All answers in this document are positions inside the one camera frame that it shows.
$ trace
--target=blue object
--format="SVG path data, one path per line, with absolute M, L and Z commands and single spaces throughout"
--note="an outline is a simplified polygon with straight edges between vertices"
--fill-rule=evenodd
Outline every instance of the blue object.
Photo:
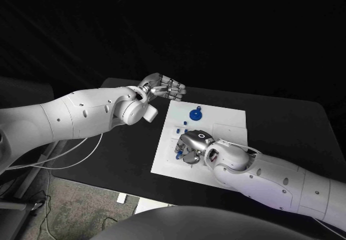
M 174 159 L 179 160 L 179 156 L 183 154 L 182 151 L 177 152 Z
M 200 106 L 198 106 L 196 109 L 189 112 L 189 118 L 193 121 L 198 121 L 202 118 Z

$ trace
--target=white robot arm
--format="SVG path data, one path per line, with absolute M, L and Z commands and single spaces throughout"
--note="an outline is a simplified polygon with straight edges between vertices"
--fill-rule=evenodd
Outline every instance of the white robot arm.
M 0 109 L 0 174 L 36 147 L 59 140 L 84 139 L 115 126 L 153 121 L 156 96 L 180 101 L 186 86 L 159 73 L 138 86 L 79 90 L 56 100 Z
M 182 134 L 176 158 L 196 164 L 202 158 L 216 182 L 235 188 L 268 207 L 310 216 L 346 231 L 346 184 L 303 169 L 202 130 Z

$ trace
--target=table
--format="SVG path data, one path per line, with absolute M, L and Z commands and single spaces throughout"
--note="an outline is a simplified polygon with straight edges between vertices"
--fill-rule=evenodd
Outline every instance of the table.
M 108 78 L 101 87 L 137 85 L 138 81 Z M 346 161 L 320 104 L 196 87 L 186 90 L 183 101 L 245 111 L 248 146 L 313 173 L 346 182 Z M 52 174 L 172 205 L 235 211 L 316 237 L 326 236 L 329 233 L 309 216 L 271 209 L 238 192 L 151 173 L 170 101 L 159 97 L 150 104 L 159 110 L 153 122 L 141 119 L 131 126 L 117 126 L 102 135 L 88 160 L 75 167 L 53 170 Z M 98 139 L 99 136 L 89 138 L 59 158 L 53 167 L 76 163 L 92 151 Z M 79 142 L 79 139 L 69 140 L 65 150 Z

